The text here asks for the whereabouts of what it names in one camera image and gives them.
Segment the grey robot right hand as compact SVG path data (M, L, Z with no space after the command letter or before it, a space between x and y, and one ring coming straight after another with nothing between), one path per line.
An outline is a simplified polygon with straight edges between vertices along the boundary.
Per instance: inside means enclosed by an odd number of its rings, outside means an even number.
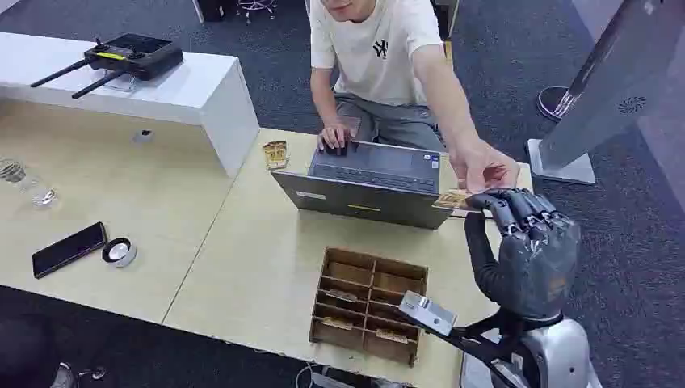
M579 224L525 188L490 189L465 203L473 209L464 231L481 292L524 318L559 315L576 276Z

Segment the person's left hand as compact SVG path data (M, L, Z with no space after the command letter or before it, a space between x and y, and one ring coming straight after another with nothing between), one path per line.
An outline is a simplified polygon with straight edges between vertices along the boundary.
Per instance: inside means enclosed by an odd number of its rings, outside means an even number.
M519 164L483 140L458 144L449 156L457 178L471 194L517 185Z

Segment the person's right hand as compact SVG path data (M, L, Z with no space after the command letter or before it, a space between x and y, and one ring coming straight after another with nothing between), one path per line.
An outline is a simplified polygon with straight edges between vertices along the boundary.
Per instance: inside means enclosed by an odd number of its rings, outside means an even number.
M354 137L352 128L343 123L324 124L317 136L317 151L336 156L347 152L347 144Z

